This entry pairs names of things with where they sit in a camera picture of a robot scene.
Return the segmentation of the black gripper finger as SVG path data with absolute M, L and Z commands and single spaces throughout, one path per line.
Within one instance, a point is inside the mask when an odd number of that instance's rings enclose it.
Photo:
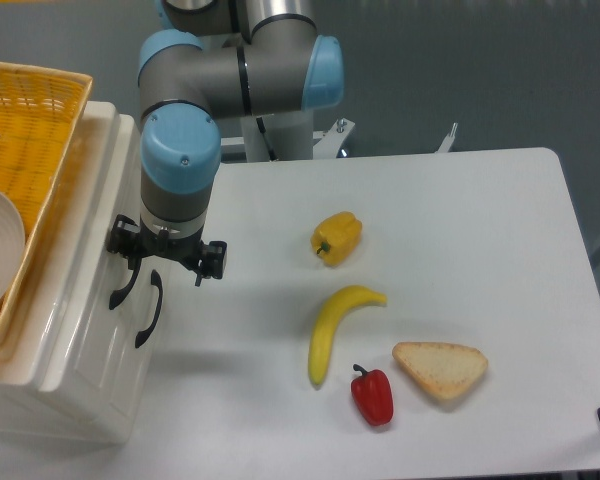
M 105 242 L 106 251 L 119 254 L 127 261 L 127 268 L 135 270 L 139 262 L 140 226 L 124 214 L 117 214 Z
M 194 255 L 187 260 L 187 268 L 195 273 L 196 287 L 200 287 L 207 279 L 221 280 L 226 266 L 227 243 L 211 241 L 200 242 Z

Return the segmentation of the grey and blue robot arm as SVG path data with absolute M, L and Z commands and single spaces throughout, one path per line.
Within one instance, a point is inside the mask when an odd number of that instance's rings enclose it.
M 107 249 L 133 274 L 159 257 L 219 279 L 226 245 L 202 232 L 221 162 L 217 123 L 337 105 L 344 65 L 307 1 L 160 1 L 165 28 L 139 55 L 140 217 L 118 215 Z

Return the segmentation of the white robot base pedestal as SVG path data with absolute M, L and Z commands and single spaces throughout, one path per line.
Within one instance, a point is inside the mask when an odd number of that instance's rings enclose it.
M 239 137 L 221 141 L 226 163 L 346 158 L 346 144 L 356 124 L 341 117 L 328 129 L 315 130 L 314 112 L 297 111 L 244 117 L 240 127 Z

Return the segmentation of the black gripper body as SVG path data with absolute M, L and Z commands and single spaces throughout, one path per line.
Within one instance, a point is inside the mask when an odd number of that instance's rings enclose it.
M 179 263 L 185 268 L 197 268 L 201 260 L 202 232 L 203 228 L 200 228 L 182 238 L 175 238 L 171 233 L 160 236 L 141 220 L 137 253 L 141 258 L 156 256 Z

